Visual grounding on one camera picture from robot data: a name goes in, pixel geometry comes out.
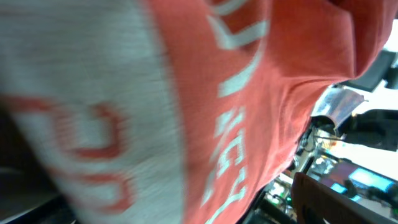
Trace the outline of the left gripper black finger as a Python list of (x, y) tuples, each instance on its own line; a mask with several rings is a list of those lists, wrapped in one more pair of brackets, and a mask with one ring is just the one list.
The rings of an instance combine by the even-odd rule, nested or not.
[(294, 176), (291, 195), (299, 224), (394, 224), (302, 172)]

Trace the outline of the orange red t-shirt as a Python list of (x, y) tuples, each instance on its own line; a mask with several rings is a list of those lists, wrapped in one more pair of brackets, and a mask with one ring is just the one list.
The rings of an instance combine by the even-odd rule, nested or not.
[(3, 0), (1, 102), (82, 223), (235, 223), (391, 0)]

